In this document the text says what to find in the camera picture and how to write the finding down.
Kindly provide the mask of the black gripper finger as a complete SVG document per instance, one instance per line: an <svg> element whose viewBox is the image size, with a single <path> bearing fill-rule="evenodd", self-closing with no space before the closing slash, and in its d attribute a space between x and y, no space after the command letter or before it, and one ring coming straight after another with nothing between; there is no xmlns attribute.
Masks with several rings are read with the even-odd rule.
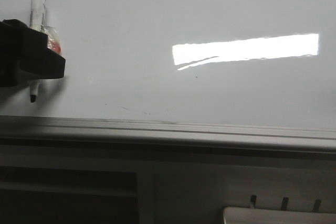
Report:
<svg viewBox="0 0 336 224"><path fill-rule="evenodd" d="M66 60L47 47L48 36L17 19L1 22L1 87L36 79L61 79Z"/></svg>

